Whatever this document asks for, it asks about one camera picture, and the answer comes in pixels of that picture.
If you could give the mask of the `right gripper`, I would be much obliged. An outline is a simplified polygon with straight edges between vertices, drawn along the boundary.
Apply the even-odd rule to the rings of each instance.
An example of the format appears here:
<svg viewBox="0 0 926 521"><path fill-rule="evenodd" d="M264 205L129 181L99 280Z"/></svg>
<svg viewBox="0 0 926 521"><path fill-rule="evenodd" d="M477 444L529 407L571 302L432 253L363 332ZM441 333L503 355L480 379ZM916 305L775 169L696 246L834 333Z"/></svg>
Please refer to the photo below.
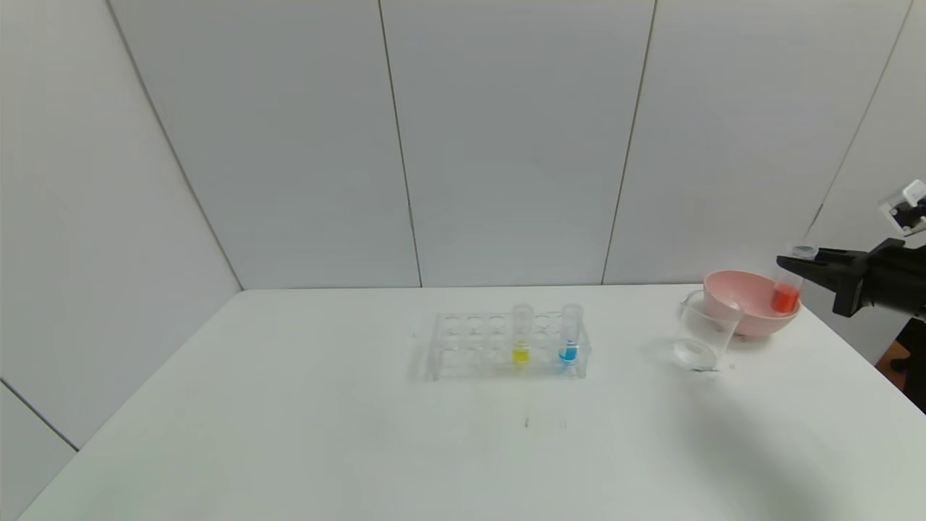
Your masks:
<svg viewBox="0 0 926 521"><path fill-rule="evenodd" d="M814 258L778 256L777 267L834 293L833 312L877 307L923 318L925 247L884 240L870 252L822 247Z"/></svg>

